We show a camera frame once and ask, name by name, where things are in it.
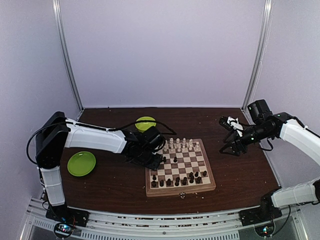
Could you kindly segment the green plate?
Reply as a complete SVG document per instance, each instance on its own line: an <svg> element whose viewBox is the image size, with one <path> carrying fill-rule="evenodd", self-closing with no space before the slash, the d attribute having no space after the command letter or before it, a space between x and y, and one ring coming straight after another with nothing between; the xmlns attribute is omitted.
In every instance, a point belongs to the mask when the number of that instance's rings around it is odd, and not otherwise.
<svg viewBox="0 0 320 240"><path fill-rule="evenodd" d="M88 151L80 151L68 160L67 170L72 176L83 177L91 173L95 166L95 155Z"/></svg>

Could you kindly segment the green bowl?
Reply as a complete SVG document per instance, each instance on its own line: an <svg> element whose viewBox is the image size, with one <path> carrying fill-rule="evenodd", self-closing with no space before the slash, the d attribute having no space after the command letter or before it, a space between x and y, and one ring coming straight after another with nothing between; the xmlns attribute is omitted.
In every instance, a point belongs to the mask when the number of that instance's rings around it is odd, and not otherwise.
<svg viewBox="0 0 320 240"><path fill-rule="evenodd" d="M135 127L136 129L143 133L148 130L150 127L155 127L157 123L155 119L151 116L142 116L136 120Z"/></svg>

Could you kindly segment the wooden chess board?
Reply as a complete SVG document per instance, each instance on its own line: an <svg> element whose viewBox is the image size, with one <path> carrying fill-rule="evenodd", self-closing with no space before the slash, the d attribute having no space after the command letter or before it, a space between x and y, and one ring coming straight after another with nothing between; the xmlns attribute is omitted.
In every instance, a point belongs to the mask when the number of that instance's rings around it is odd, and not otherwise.
<svg viewBox="0 0 320 240"><path fill-rule="evenodd" d="M145 170L147 197L214 191L216 182L200 138L170 138L158 152L162 162Z"/></svg>

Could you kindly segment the right aluminium corner post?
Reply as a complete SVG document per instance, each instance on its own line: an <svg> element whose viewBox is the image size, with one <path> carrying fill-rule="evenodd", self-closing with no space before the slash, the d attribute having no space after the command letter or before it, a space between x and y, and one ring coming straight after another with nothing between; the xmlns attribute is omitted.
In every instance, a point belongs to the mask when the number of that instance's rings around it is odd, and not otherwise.
<svg viewBox="0 0 320 240"><path fill-rule="evenodd" d="M258 44L256 49L256 54L253 62L253 67L249 79L249 84L247 87L247 91L244 97L244 101L241 107L243 112L246 111L247 105L251 102L254 97L259 77L262 70L262 62L263 56L267 47L269 32L270 32L270 25L271 25L271 18L272 18L272 7L273 1L272 0L265 0L264 1L264 8L263 8L263 15L260 27L260 33L258 38Z"/></svg>

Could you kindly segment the aluminium front rail frame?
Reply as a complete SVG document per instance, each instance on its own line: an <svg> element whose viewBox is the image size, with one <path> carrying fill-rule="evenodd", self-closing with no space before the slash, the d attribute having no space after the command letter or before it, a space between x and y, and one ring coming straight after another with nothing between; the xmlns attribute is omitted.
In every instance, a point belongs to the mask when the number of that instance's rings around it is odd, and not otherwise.
<svg viewBox="0 0 320 240"><path fill-rule="evenodd" d="M300 209L284 208L280 218L243 225L239 210L143 215L89 211L86 226L76 226L69 240L307 240Z"/></svg>

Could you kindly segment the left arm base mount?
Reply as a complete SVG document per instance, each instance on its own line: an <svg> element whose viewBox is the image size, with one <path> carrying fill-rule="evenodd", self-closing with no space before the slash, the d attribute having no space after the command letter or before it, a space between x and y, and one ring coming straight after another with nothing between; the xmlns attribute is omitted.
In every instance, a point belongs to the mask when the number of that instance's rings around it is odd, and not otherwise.
<svg viewBox="0 0 320 240"><path fill-rule="evenodd" d="M45 217L56 221L53 233L60 239L70 237L77 227L86 227L90 213L84 210L70 208L67 217L58 217L52 210L47 210Z"/></svg>

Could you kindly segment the left aluminium corner post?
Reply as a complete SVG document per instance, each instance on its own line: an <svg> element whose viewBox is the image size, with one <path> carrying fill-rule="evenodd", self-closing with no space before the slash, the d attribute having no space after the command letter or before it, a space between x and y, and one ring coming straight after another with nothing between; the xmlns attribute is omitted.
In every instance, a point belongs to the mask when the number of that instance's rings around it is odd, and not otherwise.
<svg viewBox="0 0 320 240"><path fill-rule="evenodd" d="M67 40L64 30L63 17L61 12L61 1L60 0L52 0L53 14L56 22L57 32L59 36L60 46L62 50L62 58L67 74L67 79L71 87L71 92L75 99L78 110L82 113L85 109L83 103L81 101L81 97L79 94L79 90L76 84L72 63L68 51Z"/></svg>

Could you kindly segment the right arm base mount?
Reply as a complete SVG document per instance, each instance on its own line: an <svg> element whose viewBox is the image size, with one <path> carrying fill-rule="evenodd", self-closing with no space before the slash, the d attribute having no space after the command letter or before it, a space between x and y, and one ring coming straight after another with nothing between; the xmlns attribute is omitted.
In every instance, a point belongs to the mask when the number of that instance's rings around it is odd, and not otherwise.
<svg viewBox="0 0 320 240"><path fill-rule="evenodd" d="M259 207L241 210L238 214L242 226L252 225L255 233L262 238L271 237L276 232L274 220L282 217L279 209L263 211Z"/></svg>

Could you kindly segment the aluminium corner post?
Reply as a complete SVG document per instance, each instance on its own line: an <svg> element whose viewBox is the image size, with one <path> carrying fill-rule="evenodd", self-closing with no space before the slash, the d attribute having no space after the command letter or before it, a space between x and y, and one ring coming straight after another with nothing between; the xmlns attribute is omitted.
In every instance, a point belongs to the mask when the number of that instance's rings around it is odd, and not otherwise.
<svg viewBox="0 0 320 240"><path fill-rule="evenodd" d="M79 90L76 84L72 63L68 51L67 40L64 30L63 17L61 12L61 1L60 0L52 0L53 14L56 22L57 32L59 36L60 46L62 50L62 58L67 74L67 79L71 87L71 92L75 99L78 110L82 113L85 109L83 103L81 101L81 97L79 94Z"/></svg>
<svg viewBox="0 0 320 240"><path fill-rule="evenodd" d="M247 91L244 97L244 101L241 107L243 112L246 111L247 105L251 102L254 97L259 77L262 70L262 62L263 56L267 47L269 32L270 32L270 25L271 25L271 18L272 18L272 7L273 1L272 0L265 0L264 1L264 8L263 8L263 15L260 27L260 33L258 38L258 44L256 49L256 54L253 62L253 67L249 79L249 84L247 87Z"/></svg>

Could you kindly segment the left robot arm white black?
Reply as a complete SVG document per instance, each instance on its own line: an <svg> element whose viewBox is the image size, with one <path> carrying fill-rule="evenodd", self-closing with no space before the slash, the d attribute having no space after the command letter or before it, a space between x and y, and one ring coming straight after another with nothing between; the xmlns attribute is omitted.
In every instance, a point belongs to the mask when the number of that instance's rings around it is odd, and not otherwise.
<svg viewBox="0 0 320 240"><path fill-rule="evenodd" d="M35 135L35 160L39 167L52 213L61 222L72 218L66 207L60 162L65 148L95 149L122 154L134 164L156 170L162 160L158 151L165 146L162 133L151 126L143 133L124 127L105 128L66 118L55 112Z"/></svg>

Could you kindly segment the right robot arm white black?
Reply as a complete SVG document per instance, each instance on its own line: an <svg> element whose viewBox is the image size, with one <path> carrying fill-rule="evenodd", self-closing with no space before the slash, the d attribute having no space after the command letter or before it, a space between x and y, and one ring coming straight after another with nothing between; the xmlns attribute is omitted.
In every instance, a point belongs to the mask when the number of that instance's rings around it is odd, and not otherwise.
<svg viewBox="0 0 320 240"><path fill-rule="evenodd" d="M320 162L320 136L304 125L296 116L286 112L274 114L264 99L256 100L247 107L253 124L243 124L237 118L222 116L219 124L228 134L223 140L221 154L240 156L248 146L262 140L275 138L290 143L316 163ZM295 186L281 188L261 198L256 210L259 220L268 220L276 209L284 206L319 204L320 180L316 178Z"/></svg>

